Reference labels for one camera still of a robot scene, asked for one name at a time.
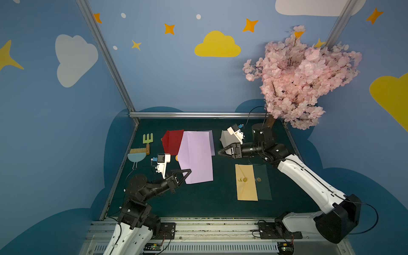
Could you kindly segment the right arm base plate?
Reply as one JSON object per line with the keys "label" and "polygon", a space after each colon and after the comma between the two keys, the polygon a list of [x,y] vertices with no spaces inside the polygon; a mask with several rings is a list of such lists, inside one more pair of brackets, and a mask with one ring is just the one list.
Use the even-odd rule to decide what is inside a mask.
{"label": "right arm base plate", "polygon": [[282,239],[282,240],[296,240],[303,239],[301,232],[290,232],[281,222],[265,222],[257,223],[261,239]]}

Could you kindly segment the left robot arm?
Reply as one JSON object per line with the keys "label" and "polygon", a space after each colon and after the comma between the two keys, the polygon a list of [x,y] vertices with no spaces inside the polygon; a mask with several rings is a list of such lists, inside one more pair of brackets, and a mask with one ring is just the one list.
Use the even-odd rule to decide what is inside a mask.
{"label": "left robot arm", "polygon": [[106,255],[139,255],[146,244],[160,235],[160,217],[151,213],[148,200],[179,188],[191,174],[190,169],[174,170],[163,180],[149,182],[143,174],[134,176],[126,189],[127,201],[116,219],[115,230],[104,251]]}

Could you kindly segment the lilac envelope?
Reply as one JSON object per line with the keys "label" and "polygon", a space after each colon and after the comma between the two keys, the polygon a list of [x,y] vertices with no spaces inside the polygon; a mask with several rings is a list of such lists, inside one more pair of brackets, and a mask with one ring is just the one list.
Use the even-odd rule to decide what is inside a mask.
{"label": "lilac envelope", "polygon": [[208,131],[185,131],[177,158],[181,169],[191,169],[186,184],[214,180]]}
{"label": "lilac envelope", "polygon": [[212,130],[208,131],[208,137],[209,137],[211,155],[215,156],[214,137],[213,137],[213,131]]}

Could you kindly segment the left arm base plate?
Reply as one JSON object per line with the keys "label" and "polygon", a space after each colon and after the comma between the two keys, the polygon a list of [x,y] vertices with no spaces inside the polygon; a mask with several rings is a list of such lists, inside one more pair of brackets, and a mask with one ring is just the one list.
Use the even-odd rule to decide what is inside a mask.
{"label": "left arm base plate", "polygon": [[152,240],[174,240],[176,223],[159,223],[153,228]]}

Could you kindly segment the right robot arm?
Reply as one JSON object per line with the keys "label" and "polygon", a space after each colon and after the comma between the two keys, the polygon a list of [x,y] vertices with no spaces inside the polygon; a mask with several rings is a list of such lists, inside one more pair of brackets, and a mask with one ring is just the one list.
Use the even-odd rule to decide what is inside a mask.
{"label": "right robot arm", "polygon": [[314,213],[282,214],[275,220],[277,236],[313,233],[339,244],[358,226],[362,202],[356,195],[347,196],[323,180],[284,144],[277,143],[270,128],[261,123],[253,125],[252,142],[244,142],[241,129],[236,124],[227,129],[225,136],[234,137],[237,142],[224,146],[218,154],[232,159],[260,156],[294,181],[319,207]]}

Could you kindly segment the red envelope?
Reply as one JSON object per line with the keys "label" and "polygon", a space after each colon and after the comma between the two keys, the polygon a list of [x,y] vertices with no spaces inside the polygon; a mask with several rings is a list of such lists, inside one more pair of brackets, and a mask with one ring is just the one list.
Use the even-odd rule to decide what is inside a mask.
{"label": "red envelope", "polygon": [[161,138],[163,149],[166,154],[176,156],[179,153],[183,134],[184,130],[166,131]]}

